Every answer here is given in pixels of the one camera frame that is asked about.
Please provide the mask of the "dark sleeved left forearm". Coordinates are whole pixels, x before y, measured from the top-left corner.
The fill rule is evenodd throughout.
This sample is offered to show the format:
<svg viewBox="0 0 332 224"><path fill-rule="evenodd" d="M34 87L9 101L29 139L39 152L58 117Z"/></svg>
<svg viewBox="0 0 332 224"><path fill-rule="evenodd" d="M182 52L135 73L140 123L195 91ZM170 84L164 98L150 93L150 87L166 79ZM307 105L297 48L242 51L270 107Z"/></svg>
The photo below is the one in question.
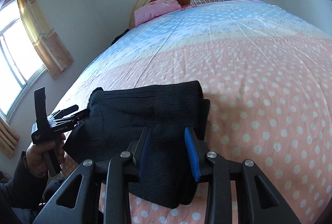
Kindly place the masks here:
<svg viewBox="0 0 332 224"><path fill-rule="evenodd" d="M12 210L34 209L42 201L48 181L48 174L36 176L27 168L26 152L16 166L14 176L9 182L1 183L1 219L5 222L16 222L17 216Z"/></svg>

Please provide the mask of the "person's left hand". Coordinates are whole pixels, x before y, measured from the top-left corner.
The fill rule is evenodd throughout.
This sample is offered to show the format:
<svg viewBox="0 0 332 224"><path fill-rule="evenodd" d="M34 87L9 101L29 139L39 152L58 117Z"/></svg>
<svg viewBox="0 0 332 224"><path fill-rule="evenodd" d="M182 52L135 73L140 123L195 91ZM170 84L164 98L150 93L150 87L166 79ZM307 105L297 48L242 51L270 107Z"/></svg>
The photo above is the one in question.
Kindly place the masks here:
<svg viewBox="0 0 332 224"><path fill-rule="evenodd" d="M42 142L39 144L30 143L25 153L26 167L27 169L37 177L43 177L46 175L48 169L44 160L43 154L49 150L57 149L58 163L61 164L64 159L63 145L66 137L64 134L60 135L60 143L56 145L54 140Z"/></svg>

